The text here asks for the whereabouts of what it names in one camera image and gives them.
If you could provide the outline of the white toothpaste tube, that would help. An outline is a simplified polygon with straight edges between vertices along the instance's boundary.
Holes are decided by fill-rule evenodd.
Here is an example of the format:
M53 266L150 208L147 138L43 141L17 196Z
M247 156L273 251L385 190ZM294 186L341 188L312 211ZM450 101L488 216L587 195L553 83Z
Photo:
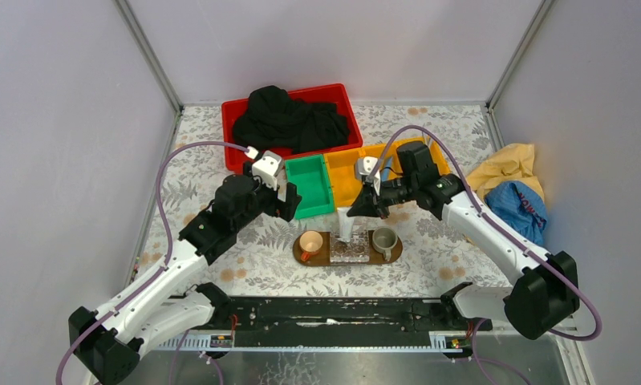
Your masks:
M355 217L349 215L350 207L343 206L336 209L339 219L338 239L344 243L350 244L353 239L353 229Z

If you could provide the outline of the grey cup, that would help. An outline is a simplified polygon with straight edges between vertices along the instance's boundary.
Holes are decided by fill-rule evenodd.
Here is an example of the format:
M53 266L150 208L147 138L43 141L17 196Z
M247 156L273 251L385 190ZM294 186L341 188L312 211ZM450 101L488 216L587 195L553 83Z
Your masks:
M379 227L373 231L371 242L374 249L383 255L383 259L385 261L390 261L393 249L398 243L398 236L390 227Z

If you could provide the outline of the orange cup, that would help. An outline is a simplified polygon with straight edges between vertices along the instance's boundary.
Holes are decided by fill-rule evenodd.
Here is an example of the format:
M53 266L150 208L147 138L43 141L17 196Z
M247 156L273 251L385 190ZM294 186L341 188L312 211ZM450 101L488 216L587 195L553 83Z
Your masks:
M323 247L323 236L317 231L306 231L299 238L299 247L302 251L300 260L308 261Z

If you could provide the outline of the clear textured glass holder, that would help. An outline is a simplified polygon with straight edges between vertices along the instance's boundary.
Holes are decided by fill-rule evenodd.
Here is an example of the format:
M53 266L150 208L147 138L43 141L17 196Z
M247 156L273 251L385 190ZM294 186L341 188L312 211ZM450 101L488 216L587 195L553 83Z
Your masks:
M368 233L359 226L352 227L351 236L345 241L339 233L330 235L331 265L364 264L370 261L370 241Z

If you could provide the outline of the blue toothpaste tube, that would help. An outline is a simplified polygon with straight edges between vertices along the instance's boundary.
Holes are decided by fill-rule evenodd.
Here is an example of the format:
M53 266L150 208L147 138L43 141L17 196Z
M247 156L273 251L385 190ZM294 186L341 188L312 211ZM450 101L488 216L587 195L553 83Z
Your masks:
M384 167L380 173L381 181L388 180L391 173L392 173L392 170L390 167Z

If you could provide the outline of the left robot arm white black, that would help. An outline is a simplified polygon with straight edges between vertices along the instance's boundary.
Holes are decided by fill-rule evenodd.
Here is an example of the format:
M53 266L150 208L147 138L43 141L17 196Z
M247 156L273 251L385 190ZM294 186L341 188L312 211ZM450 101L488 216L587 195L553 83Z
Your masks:
M262 214L291 221L302 196L291 182L285 184L283 196L280 191L261 176L227 176L208 207L179 232L168 260L158 261L98 308L81 306L71 313L70 353L99 383L118 384L145 353L179 330L203 324L211 330L222 328L229 309L206 294L166 310L160 306L179 284L232 248L238 233Z

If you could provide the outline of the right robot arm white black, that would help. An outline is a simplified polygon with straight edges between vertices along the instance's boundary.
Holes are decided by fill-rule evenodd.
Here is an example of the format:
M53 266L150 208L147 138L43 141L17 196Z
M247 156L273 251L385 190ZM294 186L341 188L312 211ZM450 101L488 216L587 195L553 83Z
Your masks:
M348 216L385 219L391 206L414 201L467 236L509 281L505 287L465 282L443 294L444 326L460 330L471 319L494 319L534 340L579 309L577 266L568 253L551 253L522 237L468 192L458 176L440 174L424 143L402 144L396 155L401 175L387 181L379 179L375 157L357 160L362 189Z

